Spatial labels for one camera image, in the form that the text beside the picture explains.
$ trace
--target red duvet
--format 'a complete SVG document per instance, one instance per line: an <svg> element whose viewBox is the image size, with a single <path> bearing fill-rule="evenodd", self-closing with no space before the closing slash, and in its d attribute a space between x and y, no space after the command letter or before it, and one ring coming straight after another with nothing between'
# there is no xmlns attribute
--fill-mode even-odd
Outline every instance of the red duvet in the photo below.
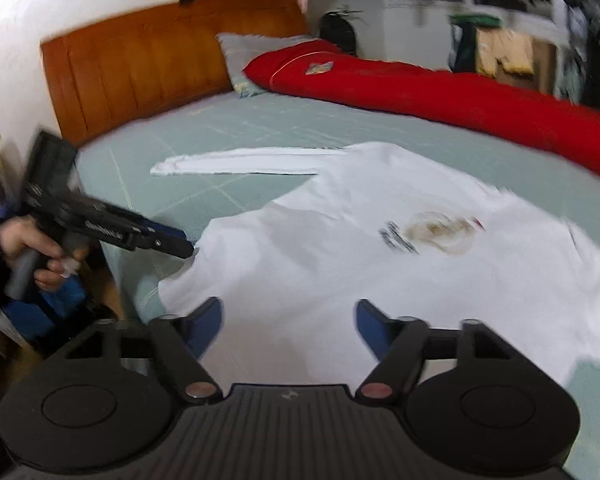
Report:
<svg viewBox="0 0 600 480"><path fill-rule="evenodd" d="M358 59L324 40L262 54L244 73L273 92L477 130L600 175L600 112L480 75Z"/></svg>

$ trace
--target hand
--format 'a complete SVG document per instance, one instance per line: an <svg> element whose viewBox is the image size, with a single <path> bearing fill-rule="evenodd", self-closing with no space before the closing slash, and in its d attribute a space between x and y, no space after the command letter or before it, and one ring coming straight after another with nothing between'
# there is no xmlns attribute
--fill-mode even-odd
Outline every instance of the hand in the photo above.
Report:
<svg viewBox="0 0 600 480"><path fill-rule="evenodd" d="M30 247L52 258L47 269L38 269L34 275L36 286L47 292L55 292L64 283L64 265L59 261L62 248L36 227L33 218L12 218L0 225L0 248L8 262L16 258L25 247ZM86 257L86 251L75 251L78 261Z"/></svg>

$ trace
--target wooden furniture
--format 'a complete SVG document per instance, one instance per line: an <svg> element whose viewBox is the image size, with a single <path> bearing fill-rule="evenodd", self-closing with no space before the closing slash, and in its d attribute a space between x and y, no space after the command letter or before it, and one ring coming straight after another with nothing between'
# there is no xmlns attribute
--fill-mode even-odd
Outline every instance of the wooden furniture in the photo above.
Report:
<svg viewBox="0 0 600 480"><path fill-rule="evenodd" d="M538 90L541 94L553 95L558 48L553 43L534 38L533 49L534 74L532 76L510 74L499 65L496 80L518 88Z"/></svg>
<svg viewBox="0 0 600 480"><path fill-rule="evenodd" d="M129 121L229 91L218 32L307 34L296 0L197 0L136 10L42 43L62 136L77 146Z"/></svg>

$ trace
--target mint green bed sheet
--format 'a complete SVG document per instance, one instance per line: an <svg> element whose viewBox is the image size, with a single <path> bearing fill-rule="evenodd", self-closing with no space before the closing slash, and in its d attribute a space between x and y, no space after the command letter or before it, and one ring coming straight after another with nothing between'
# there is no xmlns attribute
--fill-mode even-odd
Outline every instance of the mint green bed sheet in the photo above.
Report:
<svg viewBox="0 0 600 480"><path fill-rule="evenodd" d="M224 94L128 124L83 148L77 168L86 193L199 238L211 219L260 208L307 177L152 177L149 169L156 162L234 148L335 147L369 140L398 144L512 190L575 222L600 245L600 179L569 161L462 128L270 93L248 99ZM148 251L103 248L123 301L144 321L163 314L158 280L175 272L181 262ZM568 470L576 478L598 480L600 369L581 364L568 389L583 418Z"/></svg>

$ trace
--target pillow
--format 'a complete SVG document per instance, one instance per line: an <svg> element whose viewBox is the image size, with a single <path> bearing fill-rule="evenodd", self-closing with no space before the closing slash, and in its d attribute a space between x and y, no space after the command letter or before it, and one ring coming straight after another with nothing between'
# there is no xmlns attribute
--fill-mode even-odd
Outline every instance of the pillow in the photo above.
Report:
<svg viewBox="0 0 600 480"><path fill-rule="evenodd" d="M216 35L216 38L218 38L222 54L224 54L224 62L231 84L240 97L252 97L266 92L264 88L251 82L242 72L251 60L266 52L315 39L311 36L293 36L291 38L270 38L253 34L242 36L230 32L221 32Z"/></svg>

